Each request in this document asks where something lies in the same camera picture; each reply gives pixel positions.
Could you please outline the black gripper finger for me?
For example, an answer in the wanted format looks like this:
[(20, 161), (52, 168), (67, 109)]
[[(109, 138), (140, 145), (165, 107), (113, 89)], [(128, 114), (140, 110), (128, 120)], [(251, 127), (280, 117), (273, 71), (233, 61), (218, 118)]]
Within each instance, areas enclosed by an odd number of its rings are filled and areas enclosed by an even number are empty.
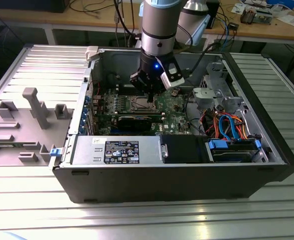
[(154, 101), (155, 96), (161, 95), (165, 91), (165, 86), (153, 86), (151, 90), (151, 102)]
[(147, 96), (147, 102), (152, 102), (152, 89), (150, 83), (150, 77), (142, 70), (138, 70), (136, 73), (130, 75), (130, 83), (139, 91), (143, 92)]

